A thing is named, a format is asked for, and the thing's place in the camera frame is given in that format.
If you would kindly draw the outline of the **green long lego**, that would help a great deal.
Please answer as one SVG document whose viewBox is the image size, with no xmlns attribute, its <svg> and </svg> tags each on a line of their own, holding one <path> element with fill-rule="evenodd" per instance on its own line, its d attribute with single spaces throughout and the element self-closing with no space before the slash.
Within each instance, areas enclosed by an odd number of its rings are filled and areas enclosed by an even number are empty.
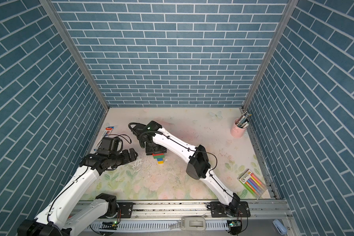
<svg viewBox="0 0 354 236">
<path fill-rule="evenodd" d="M 163 159 L 165 157 L 165 155 L 154 155 L 153 158 L 154 159 Z"/>
</svg>

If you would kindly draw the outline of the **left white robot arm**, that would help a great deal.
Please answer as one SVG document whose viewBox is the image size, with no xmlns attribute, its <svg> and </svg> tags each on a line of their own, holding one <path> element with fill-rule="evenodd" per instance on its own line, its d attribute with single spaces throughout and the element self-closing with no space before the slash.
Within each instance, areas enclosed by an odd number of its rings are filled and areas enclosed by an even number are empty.
<svg viewBox="0 0 354 236">
<path fill-rule="evenodd" d="M 105 171 L 135 161 L 138 153 L 123 149 L 119 137 L 104 137 L 98 150 L 83 157 L 66 186 L 54 200 L 33 220 L 24 220 L 17 229 L 20 236 L 77 236 L 100 217 L 119 221 L 121 209 L 114 195 L 100 193 L 95 200 L 74 216 L 71 216 L 86 190 Z"/>
</svg>

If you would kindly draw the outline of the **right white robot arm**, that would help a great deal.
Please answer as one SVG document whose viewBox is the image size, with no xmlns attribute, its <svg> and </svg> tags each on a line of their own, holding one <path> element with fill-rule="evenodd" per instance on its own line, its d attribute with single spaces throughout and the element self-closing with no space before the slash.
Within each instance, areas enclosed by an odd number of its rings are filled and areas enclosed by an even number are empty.
<svg viewBox="0 0 354 236">
<path fill-rule="evenodd" d="M 186 173 L 193 179 L 203 182 L 217 197 L 224 209 L 224 214 L 229 217 L 250 217 L 247 203 L 217 177 L 214 168 L 209 163 L 208 155 L 203 145 L 190 145 L 168 132 L 162 125 L 155 121 L 147 125 L 129 123 L 130 131 L 137 137 L 141 148 L 146 155 L 159 158 L 160 155 L 171 151 L 180 157 L 186 164 Z"/>
</svg>

